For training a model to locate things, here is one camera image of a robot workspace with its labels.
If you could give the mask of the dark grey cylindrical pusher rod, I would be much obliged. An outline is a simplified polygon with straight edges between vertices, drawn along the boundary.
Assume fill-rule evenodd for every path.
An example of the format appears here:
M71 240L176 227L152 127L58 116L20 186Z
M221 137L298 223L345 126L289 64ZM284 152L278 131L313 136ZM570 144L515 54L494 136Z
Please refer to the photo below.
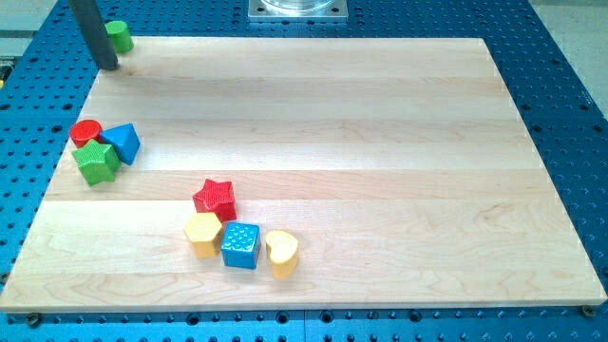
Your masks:
M114 70L118 57L108 37L104 20L95 0L67 0L85 39L91 57L99 69Z

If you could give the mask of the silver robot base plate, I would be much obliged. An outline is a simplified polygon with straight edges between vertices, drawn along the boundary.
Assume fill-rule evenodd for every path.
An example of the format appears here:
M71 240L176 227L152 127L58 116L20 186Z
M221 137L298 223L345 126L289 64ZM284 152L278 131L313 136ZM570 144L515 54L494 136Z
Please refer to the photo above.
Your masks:
M249 0L250 20L343 21L349 16L347 0Z

